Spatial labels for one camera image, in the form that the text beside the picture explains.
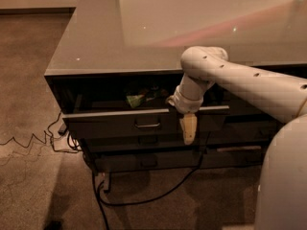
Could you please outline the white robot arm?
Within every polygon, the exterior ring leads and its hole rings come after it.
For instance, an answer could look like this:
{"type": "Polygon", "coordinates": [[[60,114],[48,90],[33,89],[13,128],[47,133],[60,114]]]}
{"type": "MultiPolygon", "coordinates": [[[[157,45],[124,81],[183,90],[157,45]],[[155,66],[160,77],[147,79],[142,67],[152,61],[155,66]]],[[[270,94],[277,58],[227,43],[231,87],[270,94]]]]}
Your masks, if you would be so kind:
{"type": "Polygon", "coordinates": [[[183,115],[185,144],[195,139],[195,113],[215,83],[284,124],[263,162],[254,230],[307,230],[307,80],[232,63],[220,47],[190,47],[180,65],[168,102],[183,115]]]}

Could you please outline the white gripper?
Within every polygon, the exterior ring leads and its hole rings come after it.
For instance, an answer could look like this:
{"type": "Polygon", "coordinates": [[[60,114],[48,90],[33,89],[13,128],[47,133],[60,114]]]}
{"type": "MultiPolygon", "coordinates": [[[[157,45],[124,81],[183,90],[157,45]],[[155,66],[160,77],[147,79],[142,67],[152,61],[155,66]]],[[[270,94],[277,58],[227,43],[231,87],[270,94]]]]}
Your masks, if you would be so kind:
{"type": "Polygon", "coordinates": [[[187,99],[180,93],[179,87],[176,88],[174,95],[166,99],[167,104],[174,106],[179,113],[184,114],[179,122],[185,145],[191,145],[195,140],[198,119],[194,113],[199,111],[202,102],[203,99],[196,101],[187,99]]]}

